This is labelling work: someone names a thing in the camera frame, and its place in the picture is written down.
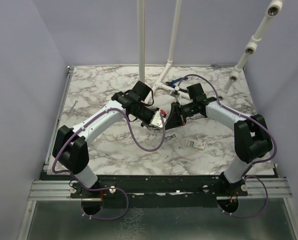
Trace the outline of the white staple box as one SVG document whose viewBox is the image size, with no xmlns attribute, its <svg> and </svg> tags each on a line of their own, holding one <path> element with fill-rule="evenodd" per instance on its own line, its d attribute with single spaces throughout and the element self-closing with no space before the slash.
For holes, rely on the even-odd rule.
<svg viewBox="0 0 298 240">
<path fill-rule="evenodd" d="M 201 141 L 201 140 L 190 139 L 190 140 L 188 140 L 187 145 L 191 148 L 204 150 L 205 147 L 207 146 L 207 142 L 206 141 Z"/>
</svg>

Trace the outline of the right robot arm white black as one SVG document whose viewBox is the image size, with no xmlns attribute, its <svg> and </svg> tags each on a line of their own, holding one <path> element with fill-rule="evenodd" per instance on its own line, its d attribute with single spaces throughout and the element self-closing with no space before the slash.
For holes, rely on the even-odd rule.
<svg viewBox="0 0 298 240">
<path fill-rule="evenodd" d="M 207 98 L 199 83 L 187 87 L 187 91 L 192 102 L 184 105 L 171 103 L 165 129 L 184 126 L 187 118 L 201 114 L 220 122 L 234 132 L 236 156 L 230 166 L 221 173 L 224 180 L 218 183 L 219 192 L 229 196 L 236 190 L 236 183 L 241 181 L 251 163 L 264 157 L 273 148 L 269 134 L 264 131 L 267 128 L 265 119 L 260 114 L 244 118 L 239 112 L 233 113 L 231 108 L 219 105 L 215 97 Z"/>
</svg>

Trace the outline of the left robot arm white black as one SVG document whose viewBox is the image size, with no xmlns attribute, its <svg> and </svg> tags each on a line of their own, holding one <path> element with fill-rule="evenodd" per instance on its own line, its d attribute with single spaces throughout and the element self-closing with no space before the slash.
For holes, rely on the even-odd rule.
<svg viewBox="0 0 298 240">
<path fill-rule="evenodd" d="M 73 127 L 63 125 L 57 131 L 52 156 L 54 163 L 61 163 L 66 172 L 72 174 L 82 185 L 82 191 L 88 197 L 99 193 L 98 177 L 89 166 L 88 146 L 105 130 L 116 122 L 129 116 L 141 120 L 144 127 L 165 132 L 165 120 L 158 108 L 144 103 L 153 90 L 138 81 L 131 90 L 115 93 L 111 100 L 96 114 Z"/>
</svg>

